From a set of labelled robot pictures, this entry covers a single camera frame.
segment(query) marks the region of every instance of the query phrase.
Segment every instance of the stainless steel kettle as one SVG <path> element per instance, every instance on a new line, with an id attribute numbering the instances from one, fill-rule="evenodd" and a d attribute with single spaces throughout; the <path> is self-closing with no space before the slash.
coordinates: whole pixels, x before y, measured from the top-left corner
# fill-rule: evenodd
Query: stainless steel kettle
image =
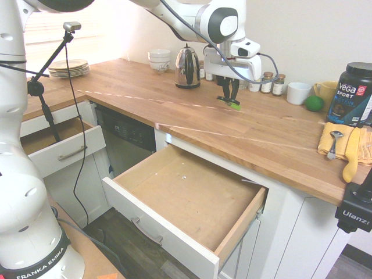
<path id="1" fill-rule="evenodd" d="M 196 88 L 200 86 L 200 65 L 195 50 L 186 44 L 176 59 L 176 86 Z"/>

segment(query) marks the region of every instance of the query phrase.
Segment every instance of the drawer handle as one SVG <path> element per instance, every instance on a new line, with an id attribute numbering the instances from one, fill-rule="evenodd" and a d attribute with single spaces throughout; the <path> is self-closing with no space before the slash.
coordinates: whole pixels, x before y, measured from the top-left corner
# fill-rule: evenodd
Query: drawer handle
<path id="1" fill-rule="evenodd" d="M 59 156 L 58 157 L 58 161 L 63 161 L 63 160 L 66 160 L 76 154 L 79 154 L 80 152 L 84 151 L 85 149 L 87 149 L 88 147 L 86 146 L 85 148 L 82 146 L 79 150 L 76 150 L 68 155 L 64 155 L 64 156 Z"/>
<path id="2" fill-rule="evenodd" d="M 163 237 L 160 236 L 160 237 L 154 238 L 154 237 L 150 236 L 147 232 L 144 231 L 144 229 L 142 229 L 140 227 L 139 222 L 141 221 L 141 218 L 132 218 L 130 220 L 136 226 L 136 228 L 138 228 L 139 231 L 142 232 L 146 237 L 148 237 L 150 240 L 152 240 L 156 244 L 159 244 L 160 246 L 163 245 Z"/>

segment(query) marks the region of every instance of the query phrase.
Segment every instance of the dish towel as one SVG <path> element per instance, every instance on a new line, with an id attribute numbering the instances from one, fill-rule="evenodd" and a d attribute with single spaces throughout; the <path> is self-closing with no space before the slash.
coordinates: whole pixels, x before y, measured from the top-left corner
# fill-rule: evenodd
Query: dish towel
<path id="1" fill-rule="evenodd" d="M 322 155 L 327 155 L 328 151 L 331 149 L 331 146 L 333 144 L 333 136 L 330 134 L 330 132 L 340 131 L 341 133 L 344 134 L 344 136 L 337 140 L 336 158 L 341 160 L 348 160 L 348 158 L 345 155 L 346 147 L 348 146 L 348 144 L 353 145 L 358 144 L 355 140 L 349 142 L 350 135 L 354 129 L 360 130 L 359 147 L 357 148 L 358 150 L 357 161 L 358 163 L 365 164 L 367 166 L 372 166 L 372 133 L 367 132 L 367 129 L 365 128 L 353 128 L 346 125 L 333 124 L 330 122 L 326 123 L 319 141 L 318 153 Z"/>

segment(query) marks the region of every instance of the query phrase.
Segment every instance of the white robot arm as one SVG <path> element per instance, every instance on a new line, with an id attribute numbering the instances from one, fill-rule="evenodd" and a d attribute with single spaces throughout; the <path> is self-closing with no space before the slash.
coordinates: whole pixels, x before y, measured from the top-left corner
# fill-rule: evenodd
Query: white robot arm
<path id="1" fill-rule="evenodd" d="M 183 41 L 206 42 L 178 20 L 160 0 L 131 0 L 164 21 L 177 38 Z M 260 45 L 245 37 L 246 0 L 212 0 L 207 5 L 182 4 L 167 0 L 167 4 L 198 32 L 220 44 L 220 50 L 231 59 L 234 68 L 245 78 L 261 76 L 261 60 L 256 54 Z M 236 75 L 214 49 L 205 51 L 205 70 L 218 76 L 242 79 Z"/>
<path id="2" fill-rule="evenodd" d="M 167 23 L 184 41 L 205 42 L 178 20 L 160 0 L 132 0 Z M 0 66 L 25 69 L 23 31 L 33 11 L 73 12 L 93 0 L 2 0 L 0 3 Z M 246 78 L 257 79 L 260 46 L 245 38 L 246 0 L 212 0 L 188 5 L 168 0 L 192 27 L 215 44 Z M 205 55 L 206 71 L 239 78 L 213 50 Z M 5 279 L 79 279 L 84 261 L 73 250 L 55 219 L 42 177 L 20 143 L 27 107 L 26 74 L 0 67 L 0 275 Z"/>

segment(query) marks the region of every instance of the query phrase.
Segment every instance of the green object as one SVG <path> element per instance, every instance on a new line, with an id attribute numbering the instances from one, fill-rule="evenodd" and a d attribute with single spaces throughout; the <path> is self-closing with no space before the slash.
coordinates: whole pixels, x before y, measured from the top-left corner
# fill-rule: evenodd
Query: green object
<path id="1" fill-rule="evenodd" d="M 324 101 L 321 97 L 318 96 L 309 96 L 305 100 L 305 106 L 306 108 L 311 112 L 317 112 L 321 110 L 324 106 Z"/>
<path id="2" fill-rule="evenodd" d="M 240 110 L 240 105 L 237 105 L 236 103 L 230 103 L 230 102 L 225 102 L 224 100 L 220 100 L 221 102 L 224 102 L 226 105 L 232 107 L 233 109 Z"/>
<path id="3" fill-rule="evenodd" d="M 236 103 L 229 103 L 229 106 L 231 106 L 233 109 L 240 110 L 240 105 L 237 105 Z"/>

